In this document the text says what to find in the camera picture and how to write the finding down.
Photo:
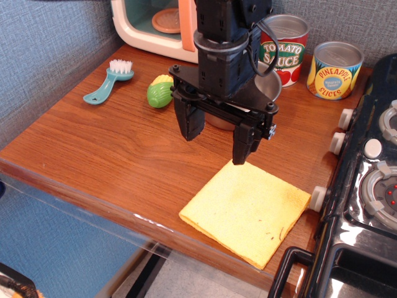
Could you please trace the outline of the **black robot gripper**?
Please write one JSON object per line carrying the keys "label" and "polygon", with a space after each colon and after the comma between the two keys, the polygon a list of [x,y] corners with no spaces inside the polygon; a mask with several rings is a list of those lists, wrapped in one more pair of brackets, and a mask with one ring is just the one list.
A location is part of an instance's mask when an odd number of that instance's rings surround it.
{"label": "black robot gripper", "polygon": [[206,113],[234,124],[234,165],[243,165],[261,139],[273,135],[273,116],[279,111],[254,82],[256,75],[266,77],[272,71],[259,70],[260,39],[259,29],[245,31],[233,42],[210,40],[195,32],[198,65],[169,69],[181,135],[188,142],[199,136]]}

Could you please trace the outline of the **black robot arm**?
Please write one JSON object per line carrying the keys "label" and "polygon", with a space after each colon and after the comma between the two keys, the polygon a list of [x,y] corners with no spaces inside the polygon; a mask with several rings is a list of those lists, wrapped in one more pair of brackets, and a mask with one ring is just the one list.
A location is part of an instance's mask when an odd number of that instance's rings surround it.
{"label": "black robot arm", "polygon": [[242,165],[263,138],[274,135],[279,108],[255,84],[276,66],[258,69],[261,35],[277,37],[266,24],[271,1],[196,1],[194,45],[197,66],[174,65],[169,73],[174,110],[182,136],[191,141],[205,126],[206,114],[234,125],[233,163]]}

